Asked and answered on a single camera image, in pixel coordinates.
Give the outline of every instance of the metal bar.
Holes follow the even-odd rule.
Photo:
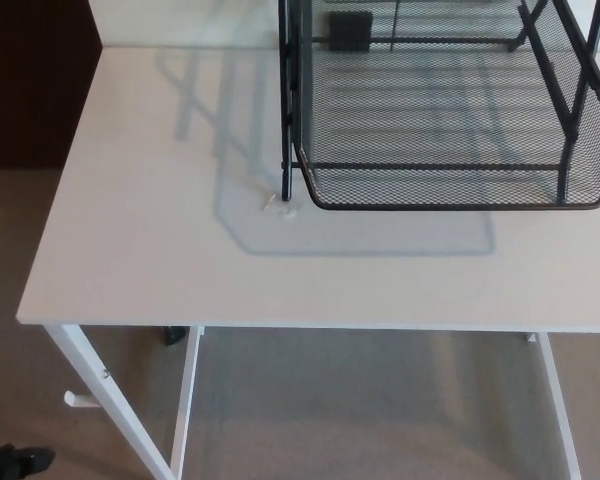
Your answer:
[[[582,31],[580,30],[580,27],[578,27],[578,23],[573,16],[571,7],[565,0],[553,0],[553,4],[556,7],[562,25],[567,32],[571,46],[578,57],[578,61],[582,67],[582,73],[586,76],[591,88],[598,90],[600,88],[600,70],[593,59],[593,55],[587,48],[587,42],[585,42],[585,39],[582,36]]]
[[[598,50],[598,43],[600,42],[600,0],[596,0],[593,16],[591,18],[591,26],[589,27],[589,38],[587,39],[587,50],[593,56],[595,56]],[[580,129],[580,121],[582,119],[582,112],[584,111],[584,105],[587,100],[587,92],[589,86],[587,77],[584,69],[580,72],[580,78],[578,79],[578,86],[576,88],[576,94],[573,100],[573,107],[571,109],[571,115],[573,116],[576,129]],[[569,176],[569,169],[571,166],[571,158],[573,157],[573,151],[575,142],[565,141],[562,149],[562,156],[560,158],[560,171],[558,173],[558,192],[557,198],[558,203],[565,203],[567,201],[567,181]]]
[[[316,170],[418,170],[418,171],[487,171],[487,172],[536,172],[558,170],[559,165],[533,163],[357,163],[357,162],[313,162]]]
[[[173,447],[171,449],[171,471],[177,480],[182,479],[185,447],[187,445],[187,436],[189,433],[189,418],[191,417],[193,386],[196,379],[200,337],[203,331],[204,327],[191,327],[189,329],[189,338],[187,340],[187,354],[184,359],[184,370],[182,372],[178,416],[176,418]]]
[[[571,433],[571,427],[569,426],[567,407],[564,403],[562,389],[560,388],[560,380],[558,378],[558,370],[551,350],[551,342],[549,341],[549,335],[546,332],[538,333],[538,344],[540,346],[544,371],[547,376],[547,383],[549,384],[549,391],[551,392],[551,400],[553,401],[553,409],[558,424],[558,431],[562,442],[562,453],[567,466],[567,472],[570,480],[580,480],[582,477],[580,475],[576,447],[573,443],[573,434]]]
[[[547,6],[548,3],[549,3],[549,0],[539,0],[539,2],[536,3],[536,6],[533,7],[533,11],[531,12],[531,20],[533,21],[534,24],[536,23],[536,21],[540,17],[540,14],[542,13],[542,11],[544,10],[544,8]],[[527,40],[527,32],[524,28],[522,28],[520,30],[520,33],[518,34],[518,37],[509,44],[509,48],[508,48],[509,52],[516,51],[518,49],[518,47],[523,45],[526,40]]]
[[[154,478],[176,480],[160,450],[80,326],[47,325],[45,328]]]
[[[282,193],[284,201],[291,200],[291,128],[289,85],[289,6],[287,0],[278,0],[278,37],[280,51],[280,116],[282,133]]]
[[[400,9],[400,0],[396,0],[396,9],[393,13],[393,29],[391,30],[391,46],[389,47],[389,51],[393,52],[393,46],[395,42],[393,41],[396,38],[396,27],[398,26],[398,10]]]
[[[328,37],[312,37],[313,43],[329,43]],[[480,44],[480,43],[511,43],[510,38],[491,38],[491,37],[371,37],[370,42],[377,44],[393,44],[393,43],[436,43],[436,44],[447,44],[447,43],[469,43],[469,44]]]
[[[522,5],[518,7],[518,11],[520,12],[522,24],[524,25],[524,28],[527,31],[529,43],[531,44],[533,53],[536,57],[536,60],[538,61],[540,72],[542,73],[542,77],[544,78],[544,81],[547,85],[549,96],[551,97],[553,106],[556,109],[558,119],[560,120],[560,125],[562,125],[564,135],[567,139],[575,141],[575,139],[577,138],[577,130],[573,123],[573,119],[571,118],[569,106],[567,105],[567,101],[564,99],[562,89],[560,88],[558,80],[556,79],[556,74],[553,71],[553,66],[549,61],[549,57],[547,57],[547,52],[544,49],[544,45],[540,40],[538,31],[536,30],[536,27],[531,20],[531,14],[529,13],[527,4],[524,3],[524,1]]]

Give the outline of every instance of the desk frame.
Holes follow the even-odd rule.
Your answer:
[[[181,480],[198,352],[200,339],[204,335],[204,326],[191,327],[189,331],[169,463],[156,447],[82,328],[79,325],[47,325],[45,328],[93,395],[93,397],[76,396],[72,392],[67,392],[65,401],[76,408],[98,406],[104,408],[156,480]],[[553,413],[560,434],[565,472],[568,472],[570,480],[580,480],[580,468],[549,335],[546,332],[529,334],[527,340],[530,348],[539,348],[541,352],[542,367],[549,386]]]

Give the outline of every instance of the black object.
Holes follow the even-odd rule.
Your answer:
[[[0,480],[18,480],[47,470],[56,454],[49,448],[0,447]]]
[[[175,345],[187,336],[187,327],[162,327],[164,333],[164,344],[167,347]]]
[[[368,52],[371,46],[371,12],[329,12],[329,50]]]
[[[330,210],[600,206],[600,0],[587,39],[529,4],[279,0],[283,200],[299,168]]]

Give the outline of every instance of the brown cabinet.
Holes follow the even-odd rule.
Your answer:
[[[88,0],[0,0],[0,168],[64,165],[101,50]]]

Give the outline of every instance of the black metal frame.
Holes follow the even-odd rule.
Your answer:
[[[313,162],[306,158],[302,147],[301,131],[301,106],[300,106],[300,50],[301,38],[309,37],[311,43],[328,43],[327,37],[311,36],[311,26],[297,18],[301,15],[300,8],[293,2],[299,0],[278,0],[279,20],[279,50],[280,50],[280,105],[282,126],[282,200],[291,199],[292,172],[300,168],[308,187],[309,195],[314,203],[328,210],[550,210],[550,209],[591,209],[600,206],[600,200],[595,203],[567,204],[567,178],[570,161],[578,139],[582,113],[587,97],[587,92],[592,89],[600,100],[600,71],[594,56],[600,39],[600,0],[596,0],[593,18],[588,39],[585,40],[578,27],[573,13],[566,0],[538,0],[532,12],[529,11],[525,0],[521,0],[518,7],[523,28],[516,38],[437,38],[437,37],[395,37],[396,19],[400,0],[396,1],[393,35],[390,38],[371,38],[371,43],[390,44],[393,51],[395,44],[502,44],[509,52],[515,51],[526,40],[538,62],[538,66],[545,81],[551,102],[556,110],[561,127],[565,135],[565,143],[559,164],[374,164],[374,163],[332,163]],[[574,98],[570,107],[564,97],[562,89],[556,78],[553,65],[545,51],[538,35],[535,24],[549,1],[558,12],[560,20],[568,35],[569,41],[580,63],[580,76]],[[295,151],[297,162],[293,161],[292,151]],[[558,170],[557,199],[555,204],[489,204],[489,205],[406,205],[406,204],[325,204],[321,201],[311,187],[315,170],[345,169],[345,170],[429,170],[429,171],[555,171]]]

